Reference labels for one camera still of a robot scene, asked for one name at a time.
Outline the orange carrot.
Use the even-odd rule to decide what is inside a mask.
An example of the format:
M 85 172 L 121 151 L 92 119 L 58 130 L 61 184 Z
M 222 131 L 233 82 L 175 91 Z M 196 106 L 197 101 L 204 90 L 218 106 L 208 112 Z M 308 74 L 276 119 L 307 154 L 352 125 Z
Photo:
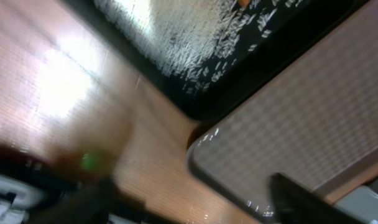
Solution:
M 251 0 L 237 0 L 237 2 L 242 8 L 246 8 Z

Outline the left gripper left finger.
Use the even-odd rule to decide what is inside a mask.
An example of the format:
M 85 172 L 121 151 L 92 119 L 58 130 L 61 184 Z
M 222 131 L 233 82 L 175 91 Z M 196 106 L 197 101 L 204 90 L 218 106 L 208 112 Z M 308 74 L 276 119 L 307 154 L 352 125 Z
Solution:
M 108 223 L 119 189 L 108 177 L 29 219 L 31 224 Z

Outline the pile of white rice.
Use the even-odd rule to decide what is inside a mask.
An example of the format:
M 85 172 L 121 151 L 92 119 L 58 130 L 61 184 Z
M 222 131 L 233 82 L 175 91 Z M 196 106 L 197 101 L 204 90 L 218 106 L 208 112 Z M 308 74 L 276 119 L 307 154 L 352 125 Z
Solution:
M 133 46 L 179 89 L 208 91 L 309 1 L 95 0 Z

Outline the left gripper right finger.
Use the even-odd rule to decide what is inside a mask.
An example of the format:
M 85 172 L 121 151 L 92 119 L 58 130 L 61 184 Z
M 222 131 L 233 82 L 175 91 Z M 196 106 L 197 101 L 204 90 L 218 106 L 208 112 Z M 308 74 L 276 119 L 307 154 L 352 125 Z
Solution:
M 269 180 L 275 219 L 282 224 L 360 224 L 281 173 Z

